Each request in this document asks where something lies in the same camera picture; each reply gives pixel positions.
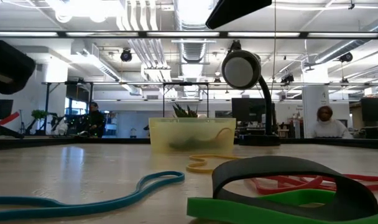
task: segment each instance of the wooden table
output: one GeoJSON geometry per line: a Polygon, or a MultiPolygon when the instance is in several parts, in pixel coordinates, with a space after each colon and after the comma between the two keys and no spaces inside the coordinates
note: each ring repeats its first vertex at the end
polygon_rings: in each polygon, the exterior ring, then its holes
{"type": "MultiPolygon", "coordinates": [[[[150,145],[77,144],[0,151],[0,195],[35,195],[65,203],[108,200],[131,193],[144,175],[185,171],[190,152],[153,156],[150,145]]],[[[344,174],[378,175],[378,150],[322,145],[235,146],[236,156],[282,155],[310,159],[344,174]]],[[[215,167],[223,160],[210,160],[215,167]]],[[[227,189],[256,195],[244,182],[227,189]]],[[[186,216],[187,197],[210,197],[209,175],[186,173],[183,184],[165,187],[114,212],[75,218],[4,223],[214,223],[186,216]]]]}

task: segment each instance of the person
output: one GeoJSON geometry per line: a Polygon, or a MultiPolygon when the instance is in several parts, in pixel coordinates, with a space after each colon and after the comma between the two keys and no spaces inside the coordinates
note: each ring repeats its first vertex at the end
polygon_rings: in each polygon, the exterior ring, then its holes
{"type": "Polygon", "coordinates": [[[99,111],[98,104],[95,102],[91,102],[90,104],[90,113],[87,117],[88,120],[88,133],[91,136],[97,136],[101,138],[103,136],[103,128],[104,128],[104,116],[99,111]]]}
{"type": "Polygon", "coordinates": [[[329,106],[322,106],[318,109],[318,123],[313,129],[314,138],[353,138],[345,125],[331,118],[333,110],[329,106]]]}

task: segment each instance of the yellow rubber band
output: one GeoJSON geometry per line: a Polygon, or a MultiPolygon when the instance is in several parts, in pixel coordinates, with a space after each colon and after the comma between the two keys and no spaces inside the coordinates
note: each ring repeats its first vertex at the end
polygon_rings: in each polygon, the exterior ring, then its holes
{"type": "Polygon", "coordinates": [[[206,154],[206,155],[192,155],[189,156],[189,159],[192,161],[197,161],[193,162],[191,164],[187,165],[187,171],[188,172],[195,172],[195,173],[200,173],[200,174],[210,174],[214,171],[214,169],[202,169],[202,168],[195,168],[195,167],[201,167],[207,165],[207,160],[206,158],[217,158],[217,159],[242,159],[241,157],[237,156],[220,156],[220,155],[214,155],[214,154],[206,154]]]}

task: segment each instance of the dark hair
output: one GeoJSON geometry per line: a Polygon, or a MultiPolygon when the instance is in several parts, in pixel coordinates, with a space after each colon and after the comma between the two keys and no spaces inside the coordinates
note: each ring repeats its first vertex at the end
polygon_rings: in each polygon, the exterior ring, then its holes
{"type": "Polygon", "coordinates": [[[331,107],[329,107],[329,106],[321,106],[321,107],[319,107],[318,113],[317,113],[318,120],[319,120],[320,113],[321,113],[322,110],[326,110],[331,116],[333,115],[333,110],[331,109],[331,107]]]}

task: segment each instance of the plastic container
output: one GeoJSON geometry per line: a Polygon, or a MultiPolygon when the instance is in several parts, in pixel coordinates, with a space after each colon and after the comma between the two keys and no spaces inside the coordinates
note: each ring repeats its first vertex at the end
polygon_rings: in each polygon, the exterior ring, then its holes
{"type": "Polygon", "coordinates": [[[235,118],[149,118],[153,152],[230,154],[235,118]]]}

